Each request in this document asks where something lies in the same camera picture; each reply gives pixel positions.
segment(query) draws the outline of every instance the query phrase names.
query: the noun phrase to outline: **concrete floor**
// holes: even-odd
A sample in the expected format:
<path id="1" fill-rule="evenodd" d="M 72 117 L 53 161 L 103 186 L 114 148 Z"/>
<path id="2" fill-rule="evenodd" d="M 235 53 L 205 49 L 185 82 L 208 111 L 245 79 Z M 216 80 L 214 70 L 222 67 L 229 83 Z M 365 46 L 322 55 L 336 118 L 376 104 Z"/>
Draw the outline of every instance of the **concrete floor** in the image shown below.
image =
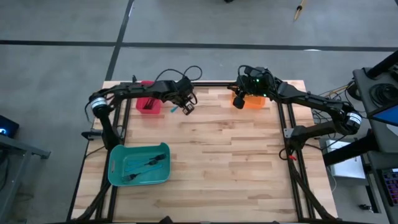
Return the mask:
<path id="1" fill-rule="evenodd" d="M 118 38 L 128 0 L 0 0 L 0 40 L 107 41 Z M 398 7 L 393 0 L 136 0 L 124 42 L 398 47 Z M 66 219 L 90 128 L 83 107 L 104 81 L 113 47 L 0 45 L 0 114 L 17 121 L 18 139 L 52 151 L 34 159 L 12 219 L 28 223 Z M 305 80 L 321 93 L 346 84 L 352 70 L 371 67 L 390 52 L 302 50 L 144 49 L 123 47 L 112 80 L 153 80 L 166 68 L 199 65 L 203 80 L 233 80 L 241 64 L 269 67 L 282 79 Z M 178 79 L 169 74 L 164 78 Z M 361 109 L 361 103 L 354 101 Z M 365 122 L 357 136 L 369 127 Z M 339 217 L 387 223 L 385 213 L 357 208 L 369 203 L 364 186 L 338 184 Z"/>

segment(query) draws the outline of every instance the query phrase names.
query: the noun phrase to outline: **wooden tabletop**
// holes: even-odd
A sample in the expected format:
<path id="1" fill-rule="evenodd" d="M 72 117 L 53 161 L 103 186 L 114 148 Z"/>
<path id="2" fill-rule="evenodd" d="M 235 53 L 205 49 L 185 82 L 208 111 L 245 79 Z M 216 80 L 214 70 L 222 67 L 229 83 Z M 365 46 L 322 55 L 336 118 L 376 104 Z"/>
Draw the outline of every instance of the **wooden tabletop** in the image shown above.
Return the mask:
<path id="1" fill-rule="evenodd" d="M 104 82 L 104 87 L 118 83 Z M 305 91 L 302 80 L 289 83 Z M 169 102 L 161 114 L 141 115 L 132 100 L 125 146 L 166 142 L 172 172 L 163 184 L 118 188 L 114 221 L 158 222 L 167 215 L 174 222 L 297 221 L 287 163 L 278 157 L 284 141 L 277 104 L 267 99 L 261 110 L 238 110 L 225 87 L 194 91 L 198 104 L 188 116 L 181 110 L 171 113 L 174 105 Z M 310 108 L 293 108 L 297 125 L 313 125 Z M 102 128 L 98 120 L 94 128 Z M 87 153 L 102 145 L 101 140 L 90 142 Z M 312 192 L 337 217 L 321 152 L 304 147 L 303 157 Z M 103 149 L 85 160 L 72 218 L 81 215 L 98 193 L 105 158 Z M 307 217 L 302 191 L 300 196 Z"/>

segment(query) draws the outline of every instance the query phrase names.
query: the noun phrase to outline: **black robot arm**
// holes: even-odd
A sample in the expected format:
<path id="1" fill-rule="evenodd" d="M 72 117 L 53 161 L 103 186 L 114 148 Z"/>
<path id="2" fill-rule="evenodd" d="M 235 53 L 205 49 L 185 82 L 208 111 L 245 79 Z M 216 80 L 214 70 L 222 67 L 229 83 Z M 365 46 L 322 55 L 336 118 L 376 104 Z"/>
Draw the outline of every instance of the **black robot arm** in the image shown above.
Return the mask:
<path id="1" fill-rule="evenodd" d="M 342 135 L 357 133 L 362 117 L 350 103 L 299 91 L 296 87 L 274 77 L 266 68 L 240 66 L 243 67 L 244 75 L 238 74 L 236 82 L 228 87 L 236 94 L 233 102 L 235 107 L 243 108 L 246 95 L 265 96 L 278 103 L 296 103 L 324 111 L 332 118 L 332 121 L 311 127 L 296 126 L 294 129 L 284 130 L 293 151 L 301 149 L 309 138 L 335 132 Z"/>
<path id="2" fill-rule="evenodd" d="M 183 112 L 188 115 L 194 107 L 192 99 L 193 85 L 187 77 L 183 77 L 178 82 L 167 80 L 157 81 L 149 86 L 140 83 L 121 83 L 111 88 L 105 88 L 93 93 L 89 97 L 89 104 L 96 116 L 102 124 L 102 139 L 107 150 L 112 150 L 118 144 L 121 144 L 119 134 L 112 127 L 109 120 L 109 114 L 122 100 L 141 97 L 153 97 L 162 102 L 171 101 L 173 104 L 183 108 Z"/>

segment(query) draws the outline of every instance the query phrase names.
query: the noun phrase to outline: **white cable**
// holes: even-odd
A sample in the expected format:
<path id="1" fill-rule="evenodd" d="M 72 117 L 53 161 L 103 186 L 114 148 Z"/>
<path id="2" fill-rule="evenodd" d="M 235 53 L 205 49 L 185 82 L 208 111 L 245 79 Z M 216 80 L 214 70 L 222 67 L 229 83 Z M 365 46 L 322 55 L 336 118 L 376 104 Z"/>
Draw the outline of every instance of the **white cable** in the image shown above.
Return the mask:
<path id="1" fill-rule="evenodd" d="M 331 174 L 331 171 L 330 171 L 329 167 L 326 167 L 326 170 L 329 171 L 329 174 L 331 175 L 331 178 L 333 178 L 333 181 L 335 182 L 335 186 L 333 187 L 333 190 L 331 190 L 331 192 L 333 193 L 336 190 L 337 181 L 336 181 L 335 177 L 333 176 L 333 174 Z"/>

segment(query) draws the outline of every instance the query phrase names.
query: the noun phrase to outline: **teal bin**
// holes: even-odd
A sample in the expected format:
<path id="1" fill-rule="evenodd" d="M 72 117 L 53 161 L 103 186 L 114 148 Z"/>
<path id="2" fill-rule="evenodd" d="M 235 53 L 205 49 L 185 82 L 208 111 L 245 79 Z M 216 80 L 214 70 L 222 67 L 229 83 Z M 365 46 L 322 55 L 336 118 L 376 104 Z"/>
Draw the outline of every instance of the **teal bin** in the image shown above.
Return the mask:
<path id="1" fill-rule="evenodd" d="M 165 155 L 165 158 L 158 160 L 156 164 L 148 164 L 153 161 L 151 158 L 159 155 Z M 169 179 L 170 168 L 170 148 L 164 142 L 158 146 L 144 147 L 118 145 L 113 148 L 109 158 L 108 180 L 118 187 L 161 184 Z M 126 181 L 126 177 L 131 174 L 139 175 Z"/>

